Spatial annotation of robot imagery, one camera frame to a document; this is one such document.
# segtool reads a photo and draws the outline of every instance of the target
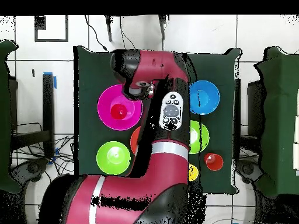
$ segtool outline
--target table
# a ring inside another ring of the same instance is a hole
[[[97,103],[101,93],[109,86],[118,84],[110,67],[110,52],[89,52],[78,46],[79,73],[79,174],[105,174],[96,164],[98,149],[108,141],[119,141],[130,150],[131,165],[134,154],[130,149],[130,137],[140,126],[139,121],[127,131],[114,131],[105,126],[97,112]],[[202,116],[202,123],[208,128],[210,142],[200,154],[189,155],[189,162],[200,170],[200,176],[192,183],[201,182],[204,193],[235,194],[236,188],[231,185],[232,168],[232,133],[235,93],[235,61],[240,55],[237,48],[229,49],[225,54],[189,54],[198,80],[207,80],[218,87],[220,103],[216,110]],[[194,73],[189,69],[192,81]],[[191,120],[199,120],[199,116],[191,114]],[[203,161],[208,152],[218,153],[224,160],[219,171],[211,171]],[[119,174],[125,176],[128,169]]]

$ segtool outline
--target silver stripe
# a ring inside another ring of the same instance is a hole
[[[105,181],[105,176],[100,176],[98,182],[96,183],[96,187],[93,191],[93,196],[94,197],[99,197],[100,196],[100,191],[102,189],[102,186],[104,184]],[[90,205],[89,207],[89,224],[96,224],[96,209],[97,209],[97,205]]]
[[[174,142],[156,142],[152,145],[152,154],[171,153],[179,155],[188,161],[188,150],[178,143]]]

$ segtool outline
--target red cup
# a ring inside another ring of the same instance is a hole
[[[130,139],[130,146],[133,154],[135,154],[136,149],[137,149],[137,139],[139,136],[141,126],[139,126],[132,134],[131,139]]]
[[[111,116],[116,120],[122,120],[127,115],[127,108],[122,104],[115,104],[111,107]]]
[[[223,167],[223,159],[218,154],[207,153],[204,156],[204,162],[211,171],[218,171]]]

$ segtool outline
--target white control panel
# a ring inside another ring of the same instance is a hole
[[[164,96],[160,111],[159,125],[162,129],[173,131],[182,125],[183,98],[177,92]]]

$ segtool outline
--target orange bowl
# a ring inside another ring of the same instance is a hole
[[[137,139],[139,136],[141,126],[139,126],[132,134],[131,139],[130,139],[130,146],[133,154],[135,154],[136,149],[137,149]]]

